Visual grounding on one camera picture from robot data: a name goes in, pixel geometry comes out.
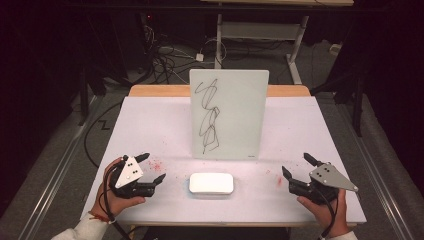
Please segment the metal floor rail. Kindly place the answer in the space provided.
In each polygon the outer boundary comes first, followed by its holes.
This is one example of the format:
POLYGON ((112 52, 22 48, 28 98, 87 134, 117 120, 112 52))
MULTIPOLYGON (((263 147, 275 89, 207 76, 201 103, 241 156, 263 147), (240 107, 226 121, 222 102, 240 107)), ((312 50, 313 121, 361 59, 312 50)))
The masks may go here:
POLYGON ((368 102, 362 105, 361 133, 351 108, 335 105, 326 121, 352 181, 367 222, 355 228, 361 240, 420 240, 424 199, 398 159, 368 102))
POLYGON ((82 123, 79 123, 75 128, 75 133, 67 145, 63 155, 58 162, 51 178, 46 187, 43 189, 36 206, 34 207, 30 217, 28 218, 23 230, 21 231, 18 240, 33 240, 42 221, 44 220, 62 182, 71 165, 76 150, 81 145, 82 136, 87 132, 88 125, 93 119, 95 112, 99 109, 103 98, 93 96, 89 102, 88 109, 90 113, 85 117, 82 123))

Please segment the person's left hand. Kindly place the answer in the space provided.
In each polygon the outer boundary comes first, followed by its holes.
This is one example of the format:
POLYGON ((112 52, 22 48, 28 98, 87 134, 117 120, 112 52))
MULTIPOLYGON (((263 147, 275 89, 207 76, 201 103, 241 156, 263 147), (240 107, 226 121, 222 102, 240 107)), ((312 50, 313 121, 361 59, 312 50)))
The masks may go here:
POLYGON ((131 199, 119 198, 109 189, 108 182, 101 182, 98 188, 96 199, 89 213, 99 217, 101 220, 110 221, 111 218, 106 213, 106 206, 109 206, 109 212, 118 216, 123 210, 145 202, 144 197, 134 197, 131 199))

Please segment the glass whiteboard with wire stand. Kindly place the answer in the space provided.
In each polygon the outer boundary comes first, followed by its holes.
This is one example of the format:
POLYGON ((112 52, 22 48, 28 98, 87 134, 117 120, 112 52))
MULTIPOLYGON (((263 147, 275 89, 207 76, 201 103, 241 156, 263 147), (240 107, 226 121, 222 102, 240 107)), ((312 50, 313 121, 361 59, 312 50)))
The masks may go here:
POLYGON ((189 79, 193 156, 198 159, 256 159, 269 72, 192 69, 189 79))

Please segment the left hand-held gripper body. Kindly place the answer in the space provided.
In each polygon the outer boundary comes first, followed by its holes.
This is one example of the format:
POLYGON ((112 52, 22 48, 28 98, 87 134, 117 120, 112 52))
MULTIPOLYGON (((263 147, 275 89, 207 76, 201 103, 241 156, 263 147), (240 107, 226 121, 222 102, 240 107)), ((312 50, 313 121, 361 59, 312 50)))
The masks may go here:
POLYGON ((156 186, 153 186, 152 182, 139 182, 142 176, 143 171, 135 157, 124 155, 112 172, 109 187, 117 197, 124 199, 136 196, 151 197, 155 193, 156 186))

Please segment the black metal stand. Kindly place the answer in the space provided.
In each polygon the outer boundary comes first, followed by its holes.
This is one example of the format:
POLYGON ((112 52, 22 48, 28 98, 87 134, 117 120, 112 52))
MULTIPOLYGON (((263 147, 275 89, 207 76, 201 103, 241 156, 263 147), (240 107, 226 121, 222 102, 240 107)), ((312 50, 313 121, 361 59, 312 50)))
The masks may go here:
POLYGON ((79 125, 82 126, 89 115, 88 89, 91 89, 95 96, 104 96, 106 87, 103 83, 103 76, 98 67, 83 66, 79 72, 79 95, 81 117, 79 125))
POLYGON ((361 115, 364 80, 365 74, 359 68, 353 67, 340 76, 330 78, 325 83, 310 90, 312 96, 321 92, 334 92, 334 101, 336 104, 352 102, 353 110, 351 124, 358 137, 362 136, 361 115))

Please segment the white whiteboard eraser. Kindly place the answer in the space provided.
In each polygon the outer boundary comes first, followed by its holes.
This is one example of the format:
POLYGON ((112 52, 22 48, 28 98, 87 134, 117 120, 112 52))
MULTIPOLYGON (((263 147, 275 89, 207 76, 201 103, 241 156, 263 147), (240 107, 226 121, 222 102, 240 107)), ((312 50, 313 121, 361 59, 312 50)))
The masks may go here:
POLYGON ((231 194, 234 179, 228 173, 193 173, 189 179, 189 190, 193 194, 231 194))

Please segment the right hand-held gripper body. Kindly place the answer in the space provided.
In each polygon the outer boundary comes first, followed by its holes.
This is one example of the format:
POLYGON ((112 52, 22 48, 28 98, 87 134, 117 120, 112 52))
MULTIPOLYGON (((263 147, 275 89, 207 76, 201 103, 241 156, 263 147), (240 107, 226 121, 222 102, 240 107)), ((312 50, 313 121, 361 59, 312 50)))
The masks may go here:
POLYGON ((359 188, 347 177, 341 174, 334 165, 322 163, 309 173, 309 183, 294 179, 288 173, 289 192, 303 196, 318 205, 324 205, 336 200, 340 189, 358 192, 359 188))

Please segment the person's right hand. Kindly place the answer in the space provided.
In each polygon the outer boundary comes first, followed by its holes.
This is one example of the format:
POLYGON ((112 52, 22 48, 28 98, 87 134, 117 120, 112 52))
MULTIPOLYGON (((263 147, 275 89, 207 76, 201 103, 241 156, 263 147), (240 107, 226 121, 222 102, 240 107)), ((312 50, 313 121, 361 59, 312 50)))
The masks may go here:
POLYGON ((327 206, 317 205, 306 197, 298 196, 297 201, 314 215, 316 221, 324 230, 332 224, 331 229, 326 235, 326 240, 336 240, 351 231, 346 221, 347 203, 346 191, 344 189, 339 191, 338 199, 330 203, 335 213, 335 217, 332 217, 327 206))

